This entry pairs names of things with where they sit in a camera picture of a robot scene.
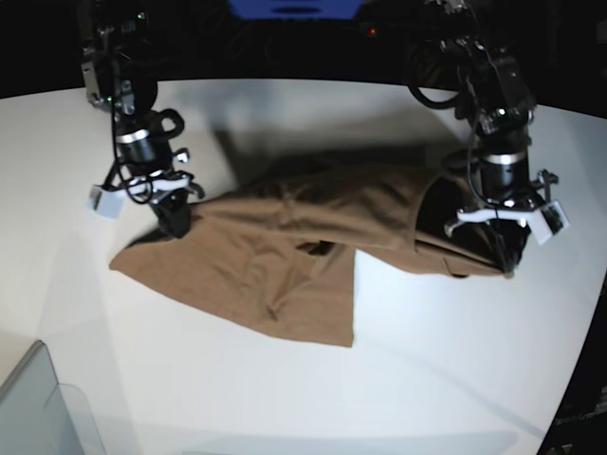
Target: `white table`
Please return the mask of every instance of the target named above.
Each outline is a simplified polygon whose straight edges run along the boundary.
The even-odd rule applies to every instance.
[[[446,94],[433,93],[435,97]],[[467,135],[404,87],[346,82],[165,82],[156,109],[210,196],[242,155]],[[572,227],[533,240],[514,280],[409,275],[357,256],[354,348],[273,339],[177,304],[107,268],[151,227],[87,211],[111,161],[109,117],[82,90],[0,101],[0,316],[47,343],[87,396],[108,454],[534,454],[579,356],[607,266],[607,122],[540,107],[532,171]]]

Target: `brown cloth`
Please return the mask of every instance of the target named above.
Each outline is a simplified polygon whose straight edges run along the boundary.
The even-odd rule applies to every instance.
[[[356,249],[413,273],[502,273],[487,248],[475,253],[436,233],[444,221],[434,220],[435,233],[416,229],[438,177],[350,165],[253,185],[193,206],[183,239],[130,246],[111,268],[272,337],[351,346]]]

